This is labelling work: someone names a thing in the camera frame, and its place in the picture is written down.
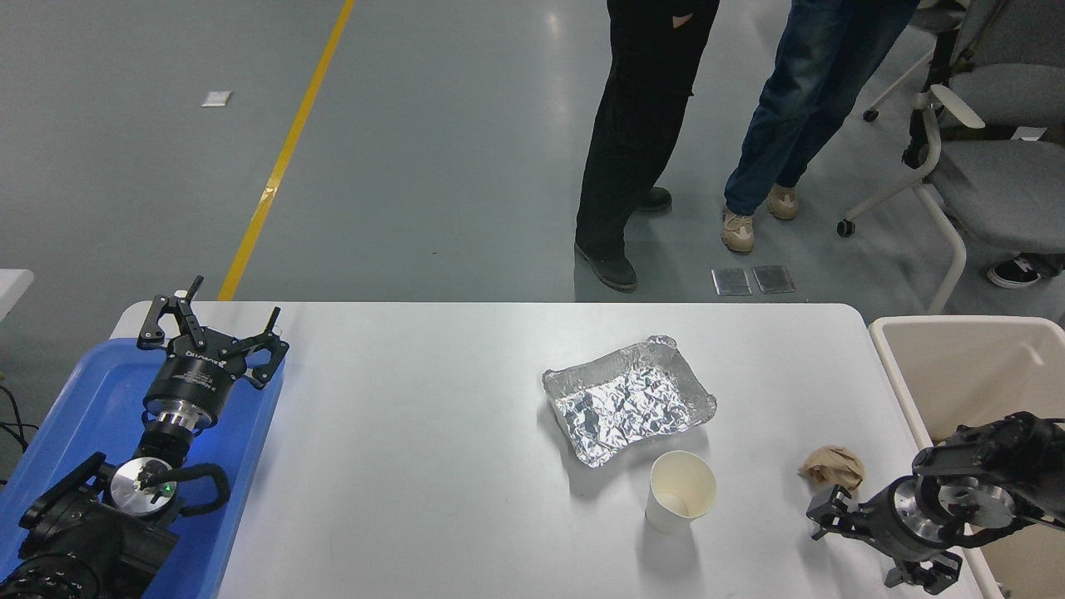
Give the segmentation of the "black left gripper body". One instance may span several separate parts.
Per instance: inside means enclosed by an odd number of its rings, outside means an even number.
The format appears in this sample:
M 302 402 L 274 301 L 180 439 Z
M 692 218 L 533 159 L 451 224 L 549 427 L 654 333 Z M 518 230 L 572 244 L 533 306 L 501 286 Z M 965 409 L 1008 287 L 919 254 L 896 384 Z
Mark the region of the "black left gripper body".
M 167 342 L 166 357 L 143 404 L 147 412 L 171 412 L 179 404 L 193 406 L 199 418 L 219 418 L 235 382 L 247 369 L 249 349 L 236 338 L 213 329 L 203 346 L 189 334 Z

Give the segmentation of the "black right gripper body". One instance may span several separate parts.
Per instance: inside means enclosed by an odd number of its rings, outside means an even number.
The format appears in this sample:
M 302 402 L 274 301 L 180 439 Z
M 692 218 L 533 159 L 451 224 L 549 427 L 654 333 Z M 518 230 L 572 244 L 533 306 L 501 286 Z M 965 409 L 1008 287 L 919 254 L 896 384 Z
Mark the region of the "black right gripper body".
M 927 562 L 950 549 L 946 527 L 922 509 L 917 489 L 884 489 L 862 504 L 874 548 L 896 562 Z

